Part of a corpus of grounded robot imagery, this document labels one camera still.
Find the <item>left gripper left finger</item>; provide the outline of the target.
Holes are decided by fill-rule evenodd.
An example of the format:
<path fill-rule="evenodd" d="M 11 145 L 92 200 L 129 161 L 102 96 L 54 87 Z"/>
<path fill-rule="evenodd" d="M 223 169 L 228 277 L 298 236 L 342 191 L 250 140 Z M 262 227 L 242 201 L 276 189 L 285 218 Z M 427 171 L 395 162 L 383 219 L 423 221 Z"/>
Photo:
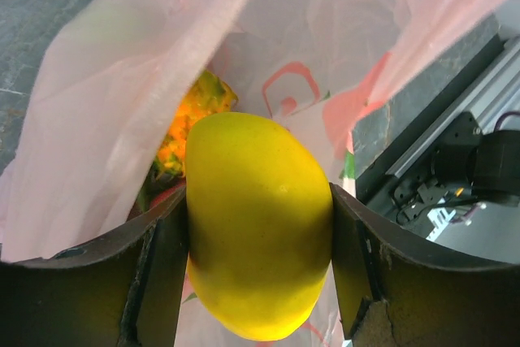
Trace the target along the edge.
<path fill-rule="evenodd" d="M 185 189 L 50 259 L 1 265 L 4 346 L 172 346 L 188 255 Z"/>

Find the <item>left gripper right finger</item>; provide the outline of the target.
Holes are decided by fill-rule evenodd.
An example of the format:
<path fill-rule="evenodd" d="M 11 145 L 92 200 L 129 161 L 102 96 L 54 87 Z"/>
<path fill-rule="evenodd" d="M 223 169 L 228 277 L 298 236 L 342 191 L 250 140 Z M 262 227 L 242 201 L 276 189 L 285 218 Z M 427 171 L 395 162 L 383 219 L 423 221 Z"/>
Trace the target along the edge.
<path fill-rule="evenodd" d="M 519 268 L 437 245 L 333 185 L 332 268 L 356 346 L 516 346 Z"/>

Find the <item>yellow mango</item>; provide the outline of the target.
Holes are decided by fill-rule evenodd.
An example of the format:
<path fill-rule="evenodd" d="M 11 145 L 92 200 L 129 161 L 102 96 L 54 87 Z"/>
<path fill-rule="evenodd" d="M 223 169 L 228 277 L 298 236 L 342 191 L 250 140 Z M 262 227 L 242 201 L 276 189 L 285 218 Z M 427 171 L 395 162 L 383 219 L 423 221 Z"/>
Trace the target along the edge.
<path fill-rule="evenodd" d="M 187 272 L 229 331 L 281 340 L 310 316 L 332 258 L 332 193 L 286 128 L 227 112 L 198 121 L 186 146 Z"/>

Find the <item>pineapple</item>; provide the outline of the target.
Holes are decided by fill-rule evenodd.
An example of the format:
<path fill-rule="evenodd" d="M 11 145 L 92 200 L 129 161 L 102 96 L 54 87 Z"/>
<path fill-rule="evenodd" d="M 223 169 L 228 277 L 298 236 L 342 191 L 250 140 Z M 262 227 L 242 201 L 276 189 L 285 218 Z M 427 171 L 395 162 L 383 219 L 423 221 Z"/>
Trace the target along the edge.
<path fill-rule="evenodd" d="M 146 212 L 160 194 L 184 181 L 186 143 L 195 123 L 209 115 L 229 112 L 237 103 L 238 97 L 229 85 L 208 70 L 201 73 L 176 110 L 137 194 L 135 210 Z"/>

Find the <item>pink plastic bag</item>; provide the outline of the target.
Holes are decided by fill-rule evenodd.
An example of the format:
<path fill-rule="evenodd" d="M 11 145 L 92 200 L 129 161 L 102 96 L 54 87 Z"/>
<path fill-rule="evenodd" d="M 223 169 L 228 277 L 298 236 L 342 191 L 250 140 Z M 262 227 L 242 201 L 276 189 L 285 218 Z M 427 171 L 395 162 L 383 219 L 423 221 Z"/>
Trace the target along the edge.
<path fill-rule="evenodd" d="M 354 196 L 352 131 L 504 0 L 93 0 L 50 43 L 1 178 L 3 263 L 50 259 L 145 214 L 137 194 L 205 70 L 229 112 L 270 119 Z M 309 318 L 281 340 L 229 331 L 187 272 L 172 346 L 339 346 L 331 261 Z"/>

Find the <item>red apple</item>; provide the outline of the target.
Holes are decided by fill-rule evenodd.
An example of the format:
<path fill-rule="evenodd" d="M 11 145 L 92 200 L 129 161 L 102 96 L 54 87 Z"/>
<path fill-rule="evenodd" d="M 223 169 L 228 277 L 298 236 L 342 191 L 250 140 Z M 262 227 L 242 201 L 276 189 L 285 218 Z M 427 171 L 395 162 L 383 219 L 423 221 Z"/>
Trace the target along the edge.
<path fill-rule="evenodd" d="M 179 193 L 182 193 L 184 191 L 184 188 L 185 183 L 178 183 L 173 187 L 164 190 L 150 202 L 150 209 L 159 206 L 160 204 L 168 201 L 169 199 L 174 199 Z"/>

